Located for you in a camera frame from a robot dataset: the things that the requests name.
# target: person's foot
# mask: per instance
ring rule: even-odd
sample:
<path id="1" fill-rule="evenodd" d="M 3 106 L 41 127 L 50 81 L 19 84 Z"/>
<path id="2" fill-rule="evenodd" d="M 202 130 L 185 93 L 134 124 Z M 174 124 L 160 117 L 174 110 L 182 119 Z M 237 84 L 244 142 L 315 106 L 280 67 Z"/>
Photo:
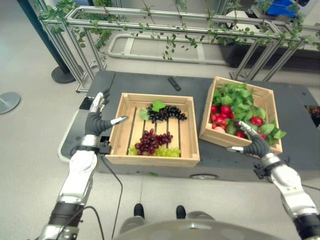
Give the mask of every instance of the person's foot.
<path id="1" fill-rule="evenodd" d="M 145 219 L 144 207 L 143 207 L 140 203 L 137 203 L 137 204 L 134 206 L 133 216 L 140 216 L 140 217 L 142 217 L 143 219 Z"/>
<path id="2" fill-rule="evenodd" d="M 185 219 L 187 215 L 184 206 L 181 206 L 181 205 L 176 207 L 175 214 L 176 214 L 176 219 Z"/>

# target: gray table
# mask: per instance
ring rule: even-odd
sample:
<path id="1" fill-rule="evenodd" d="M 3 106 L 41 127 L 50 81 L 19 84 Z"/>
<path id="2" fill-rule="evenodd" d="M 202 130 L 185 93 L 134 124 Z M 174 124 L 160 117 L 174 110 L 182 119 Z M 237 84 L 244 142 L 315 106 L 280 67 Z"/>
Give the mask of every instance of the gray table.
<path id="1" fill-rule="evenodd" d="M 110 86 L 108 105 L 102 112 L 103 119 L 111 119 L 116 115 L 121 93 L 145 93 L 193 96 L 197 131 L 204 112 L 204 106 L 211 78 L 176 77 L 181 91 L 176 91 L 168 82 L 168 76 L 137 73 L 100 71 L 97 73 L 87 96 L 94 97 L 101 88 Z M 319 175 L 320 166 L 320 133 L 309 117 L 304 105 L 317 105 L 308 89 L 301 85 L 291 85 L 272 82 L 251 82 L 253 85 L 272 89 L 274 91 L 278 121 L 281 129 L 287 132 L 282 139 L 283 153 L 279 156 L 289 159 L 289 165 L 299 171 L 303 179 L 312 179 Z M 68 129 L 63 144 L 58 150 L 60 158 L 70 159 L 84 135 L 85 120 L 88 111 L 79 109 L 72 125 Z M 102 133 L 109 136 L 110 130 Z M 118 174 L 157 174 L 163 177 L 189 178 L 191 175 L 216 175 L 221 180 L 257 181 L 253 167 L 259 160 L 252 156 L 226 151 L 224 147 L 199 139 L 201 161 L 197 166 L 165 167 L 111 164 Z M 108 172 L 103 165 L 98 171 Z"/>

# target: black remote control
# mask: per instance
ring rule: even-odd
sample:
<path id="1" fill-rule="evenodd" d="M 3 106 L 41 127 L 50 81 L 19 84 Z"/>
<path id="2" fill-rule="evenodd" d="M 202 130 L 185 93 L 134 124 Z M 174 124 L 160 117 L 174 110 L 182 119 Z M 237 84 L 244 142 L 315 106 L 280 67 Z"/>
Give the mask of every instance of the black remote control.
<path id="1" fill-rule="evenodd" d="M 172 84 L 172 86 L 175 88 L 175 90 L 180 91 L 181 87 L 178 85 L 178 83 L 172 78 L 168 78 L 169 82 Z"/>

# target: metal railing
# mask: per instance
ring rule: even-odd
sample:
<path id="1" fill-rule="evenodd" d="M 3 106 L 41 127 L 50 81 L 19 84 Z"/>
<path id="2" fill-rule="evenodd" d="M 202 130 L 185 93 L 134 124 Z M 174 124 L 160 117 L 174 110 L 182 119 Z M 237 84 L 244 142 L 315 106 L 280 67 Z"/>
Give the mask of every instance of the metal railing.
<path id="1" fill-rule="evenodd" d="M 91 80 L 94 79 L 94 73 L 92 71 L 92 62 L 89 62 L 84 54 L 80 44 L 77 41 L 77 37 L 73 31 L 74 27 L 83 28 L 85 31 L 85 35 L 88 39 L 89 46 L 94 55 L 95 65 L 99 67 L 99 69 L 104 69 L 106 66 L 103 64 L 99 58 L 99 53 L 94 44 L 90 31 L 90 28 L 101 28 L 101 29 L 112 29 L 112 30 L 131 30 L 131 31 L 151 31 L 151 32 L 161 32 L 161 33 L 175 33 L 175 34 L 188 34 L 188 35 L 207 35 L 208 31 L 214 31 L 215 37 L 227 38 L 227 37 L 235 37 L 237 36 L 239 39 L 250 39 L 253 41 L 246 55 L 242 59 L 239 64 L 236 72 L 230 73 L 231 77 L 235 80 L 238 79 L 239 75 L 242 73 L 244 67 L 247 65 L 249 59 L 254 54 L 255 50 L 259 46 L 258 39 L 268 40 L 269 43 L 266 45 L 265 49 L 261 53 L 258 60 L 255 62 L 254 66 L 250 69 L 249 73 L 245 75 L 246 81 L 251 81 L 258 74 L 258 72 L 266 65 L 268 60 L 272 57 L 272 55 L 276 52 L 279 46 L 283 43 L 295 42 L 295 47 L 288 47 L 286 52 L 282 55 L 279 61 L 271 68 L 267 76 L 263 79 L 263 81 L 268 81 L 273 74 L 275 74 L 285 63 L 286 61 L 294 54 L 294 52 L 299 48 L 301 44 L 305 42 L 302 37 L 293 38 L 291 35 L 291 27 L 290 25 L 279 22 L 279 21 L 269 21 L 265 19 L 258 18 L 241 18 L 241 17 L 232 17 L 232 16 L 224 16 L 224 15 L 214 15 L 210 19 L 214 23 L 224 23 L 224 24 L 233 24 L 235 21 L 238 24 L 246 24 L 252 26 L 261 26 L 263 25 L 268 29 L 268 32 L 255 32 L 254 35 L 249 34 L 246 31 L 238 31 L 232 29 L 220 29 L 220 28 L 209 28 L 209 27 L 184 27 L 175 26 L 175 25 L 164 25 L 164 24 L 147 24 L 141 26 L 141 23 L 136 22 L 123 22 L 123 21 L 106 21 L 99 20 L 96 23 L 88 19 L 78 19 L 77 17 L 81 13 L 89 13 L 89 14 L 110 14 L 115 16 L 141 16 L 148 17 L 148 12 L 139 10 L 139 9 L 131 9 L 131 8 L 117 8 L 117 7 L 96 7 L 96 6 L 79 6 L 71 10 L 66 16 L 66 25 L 62 25 L 61 22 L 57 20 L 46 19 L 43 20 L 45 23 L 45 29 L 49 34 L 52 41 L 55 43 L 58 51 L 60 52 L 63 59 L 66 61 L 66 64 L 70 68 L 72 74 L 75 75 L 79 83 L 78 91 L 85 91 L 86 89 L 82 88 L 83 83 L 87 75 Z M 157 11 L 150 10 L 150 13 L 153 18 L 156 17 L 165 17 L 165 18 L 180 18 L 183 20 L 201 20 L 204 23 L 208 20 L 207 14 L 201 13 L 177 13 L 173 11 Z M 72 44 L 74 45 L 78 56 L 81 59 L 81 62 L 84 65 L 85 71 L 84 74 L 81 74 L 81 68 L 77 64 L 75 58 L 73 57 L 71 51 L 68 46 L 65 44 L 63 37 L 61 34 L 54 35 L 50 33 L 49 27 L 52 25 L 60 25 L 60 27 L 64 28 L 68 36 L 70 37 Z M 282 32 L 281 28 L 285 28 L 285 30 L 289 33 L 289 36 L 283 37 L 280 35 Z M 311 31 L 319 31 L 320 27 L 316 26 L 304 26 L 305 29 Z M 320 44 L 320 40 L 316 40 L 314 43 Z"/>

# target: blue container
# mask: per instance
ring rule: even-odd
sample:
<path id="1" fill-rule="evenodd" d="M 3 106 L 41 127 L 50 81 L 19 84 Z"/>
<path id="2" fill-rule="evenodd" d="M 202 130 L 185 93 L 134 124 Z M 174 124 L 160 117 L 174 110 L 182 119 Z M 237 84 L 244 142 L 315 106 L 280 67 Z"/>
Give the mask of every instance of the blue container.
<path id="1" fill-rule="evenodd" d="M 290 0 L 275 0 L 265 12 L 271 15 L 287 15 L 293 18 L 296 13 L 286 9 L 286 7 L 291 4 L 293 4 L 293 2 Z"/>

